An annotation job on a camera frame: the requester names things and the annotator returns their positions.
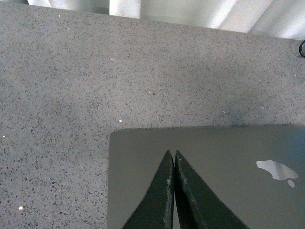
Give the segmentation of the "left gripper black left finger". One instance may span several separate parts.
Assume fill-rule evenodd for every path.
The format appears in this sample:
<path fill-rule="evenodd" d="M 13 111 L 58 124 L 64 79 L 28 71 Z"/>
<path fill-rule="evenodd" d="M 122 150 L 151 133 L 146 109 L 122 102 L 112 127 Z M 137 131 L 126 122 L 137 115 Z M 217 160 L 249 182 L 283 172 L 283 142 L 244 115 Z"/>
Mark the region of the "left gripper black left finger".
<path fill-rule="evenodd" d="M 125 222 L 124 229 L 171 229 L 174 209 L 174 162 L 165 152 L 141 202 Z"/>

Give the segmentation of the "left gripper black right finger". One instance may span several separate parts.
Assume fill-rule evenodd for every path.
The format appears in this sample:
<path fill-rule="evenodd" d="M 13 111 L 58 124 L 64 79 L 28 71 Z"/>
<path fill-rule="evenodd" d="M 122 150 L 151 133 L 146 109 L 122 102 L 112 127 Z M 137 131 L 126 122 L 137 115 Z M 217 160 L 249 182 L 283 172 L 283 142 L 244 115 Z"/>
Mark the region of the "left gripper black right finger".
<path fill-rule="evenodd" d="M 176 151 L 175 199 L 182 229 L 247 229 L 212 191 L 186 158 Z"/>

